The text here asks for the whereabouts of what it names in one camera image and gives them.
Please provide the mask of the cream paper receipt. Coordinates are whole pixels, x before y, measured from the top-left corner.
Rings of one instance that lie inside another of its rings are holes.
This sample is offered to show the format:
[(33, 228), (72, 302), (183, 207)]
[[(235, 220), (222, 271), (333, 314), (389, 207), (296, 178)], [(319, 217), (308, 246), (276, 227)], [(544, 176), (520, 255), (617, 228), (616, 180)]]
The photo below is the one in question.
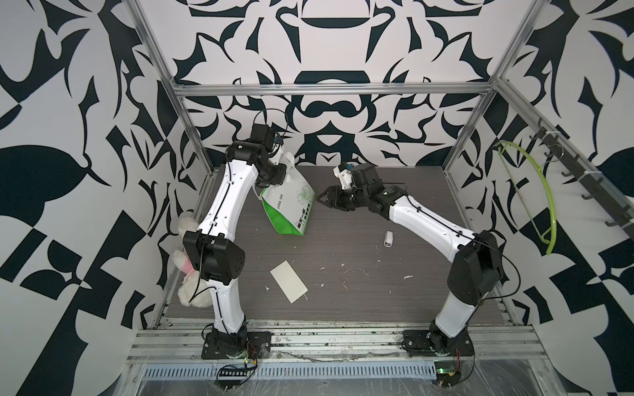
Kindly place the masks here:
[(294, 304), (308, 291), (305, 283), (300, 279), (288, 261), (284, 261), (276, 266), (271, 270), (270, 274), (290, 304)]

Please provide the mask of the white green paper bag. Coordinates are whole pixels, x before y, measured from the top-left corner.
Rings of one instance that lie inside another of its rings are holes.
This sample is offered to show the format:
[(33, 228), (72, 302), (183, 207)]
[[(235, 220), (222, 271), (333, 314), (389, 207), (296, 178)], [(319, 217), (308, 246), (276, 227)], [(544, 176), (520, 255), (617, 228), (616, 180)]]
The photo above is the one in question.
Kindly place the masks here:
[(303, 236), (315, 203), (315, 191), (297, 169), (291, 153), (284, 153), (280, 164), (287, 166), (282, 184), (265, 188), (259, 200), (278, 234)]

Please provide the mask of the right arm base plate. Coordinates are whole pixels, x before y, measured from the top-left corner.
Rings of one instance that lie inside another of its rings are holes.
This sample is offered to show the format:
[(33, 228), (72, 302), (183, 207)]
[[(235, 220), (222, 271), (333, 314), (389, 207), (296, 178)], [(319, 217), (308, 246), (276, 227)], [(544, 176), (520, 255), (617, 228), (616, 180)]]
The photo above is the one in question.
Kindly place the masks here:
[(401, 347), (410, 357), (474, 356), (473, 341), (466, 329), (455, 338), (448, 338), (439, 330), (405, 330)]

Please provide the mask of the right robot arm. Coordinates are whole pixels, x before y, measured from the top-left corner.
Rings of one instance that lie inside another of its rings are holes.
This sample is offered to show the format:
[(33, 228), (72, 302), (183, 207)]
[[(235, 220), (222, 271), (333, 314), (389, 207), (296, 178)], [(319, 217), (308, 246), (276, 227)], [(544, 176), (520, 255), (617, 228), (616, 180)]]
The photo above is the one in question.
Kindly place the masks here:
[(478, 306), (505, 274), (503, 255), (489, 232), (474, 232), (454, 224), (420, 204), (408, 191), (381, 180), (369, 163), (342, 163), (334, 169), (338, 184), (326, 188), (317, 201), (330, 209), (367, 208), (425, 240), (452, 264), (449, 294), (429, 329), (430, 348), (449, 348), (466, 330)]

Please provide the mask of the small white stapler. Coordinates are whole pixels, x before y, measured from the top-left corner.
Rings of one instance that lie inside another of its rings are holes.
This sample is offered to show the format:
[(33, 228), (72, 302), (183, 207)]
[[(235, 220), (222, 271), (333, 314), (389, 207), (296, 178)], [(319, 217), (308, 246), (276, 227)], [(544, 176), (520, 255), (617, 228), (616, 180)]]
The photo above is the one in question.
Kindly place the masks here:
[(394, 243), (394, 234), (392, 231), (386, 231), (385, 233), (385, 237), (384, 237), (384, 246), (386, 248), (391, 248), (393, 246)]

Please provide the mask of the black hook rail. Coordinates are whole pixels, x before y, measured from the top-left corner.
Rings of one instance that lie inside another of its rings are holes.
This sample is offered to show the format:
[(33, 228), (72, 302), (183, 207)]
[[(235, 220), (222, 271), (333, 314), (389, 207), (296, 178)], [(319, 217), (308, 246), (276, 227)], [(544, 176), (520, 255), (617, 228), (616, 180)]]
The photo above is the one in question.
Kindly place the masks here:
[(584, 156), (559, 130), (552, 128), (543, 118), (537, 121), (537, 131), (531, 140), (546, 146), (546, 163), (560, 163), (566, 171), (564, 178), (571, 178), (586, 190), (582, 198), (595, 201), (610, 216), (604, 224), (619, 228), (633, 240), (633, 204)]

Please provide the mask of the white plush bunny pink shirt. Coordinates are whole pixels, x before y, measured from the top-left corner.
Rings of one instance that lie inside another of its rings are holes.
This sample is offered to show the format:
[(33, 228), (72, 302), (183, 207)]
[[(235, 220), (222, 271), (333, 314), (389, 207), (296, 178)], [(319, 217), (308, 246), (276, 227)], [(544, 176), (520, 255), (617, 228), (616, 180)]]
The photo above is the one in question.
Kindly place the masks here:
[(204, 291), (207, 284), (200, 278), (198, 270), (193, 267), (184, 244), (171, 254), (171, 260), (184, 275), (177, 290), (180, 303), (185, 307), (210, 308), (213, 305), (212, 294), (209, 290)]

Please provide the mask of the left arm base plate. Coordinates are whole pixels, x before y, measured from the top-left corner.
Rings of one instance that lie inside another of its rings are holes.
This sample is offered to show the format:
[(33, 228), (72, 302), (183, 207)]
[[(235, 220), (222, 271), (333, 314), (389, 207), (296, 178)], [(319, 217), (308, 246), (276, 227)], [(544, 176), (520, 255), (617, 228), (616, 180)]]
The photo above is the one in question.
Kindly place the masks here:
[(267, 356), (271, 350), (272, 333), (247, 332), (228, 334), (213, 329), (205, 336), (201, 351), (203, 360), (257, 359)]

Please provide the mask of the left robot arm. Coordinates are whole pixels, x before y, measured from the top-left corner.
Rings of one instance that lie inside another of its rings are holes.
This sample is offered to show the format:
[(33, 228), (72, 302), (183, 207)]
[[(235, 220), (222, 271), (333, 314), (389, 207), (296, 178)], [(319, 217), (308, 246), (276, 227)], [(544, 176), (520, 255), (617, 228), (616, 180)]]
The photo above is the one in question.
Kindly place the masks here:
[(183, 237), (188, 258), (198, 271), (193, 303), (209, 295), (214, 310), (212, 335), (242, 346), (246, 343), (246, 319), (239, 302), (239, 275), (245, 264), (244, 249), (235, 241), (239, 216), (247, 195), (256, 186), (278, 186), (287, 166), (283, 145), (236, 141), (226, 152), (226, 166), (211, 208), (195, 231)]

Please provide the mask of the green tube on wall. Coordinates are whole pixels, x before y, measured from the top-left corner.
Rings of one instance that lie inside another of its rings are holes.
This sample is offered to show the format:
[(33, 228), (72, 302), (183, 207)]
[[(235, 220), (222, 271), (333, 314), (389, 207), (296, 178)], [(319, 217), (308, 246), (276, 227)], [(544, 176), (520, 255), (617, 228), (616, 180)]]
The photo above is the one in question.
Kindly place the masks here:
[[(498, 141), (495, 152), (528, 216), (529, 224), (545, 247), (545, 254), (550, 256), (558, 240), (558, 218), (554, 194), (545, 174), (546, 163), (538, 163), (528, 150), (508, 140)], [(538, 206), (546, 210), (546, 224), (543, 226), (538, 225)]]

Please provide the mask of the aluminium frame crossbar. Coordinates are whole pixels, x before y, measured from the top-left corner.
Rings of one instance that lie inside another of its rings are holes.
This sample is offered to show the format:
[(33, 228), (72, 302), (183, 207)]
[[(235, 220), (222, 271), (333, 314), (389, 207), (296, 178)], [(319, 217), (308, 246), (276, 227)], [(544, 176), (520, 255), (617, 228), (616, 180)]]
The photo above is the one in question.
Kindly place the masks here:
[(173, 84), (178, 97), (211, 96), (287, 96), (287, 95), (391, 95), (391, 94), (482, 94), (490, 90), (488, 82), (420, 83), (306, 83), (246, 85)]

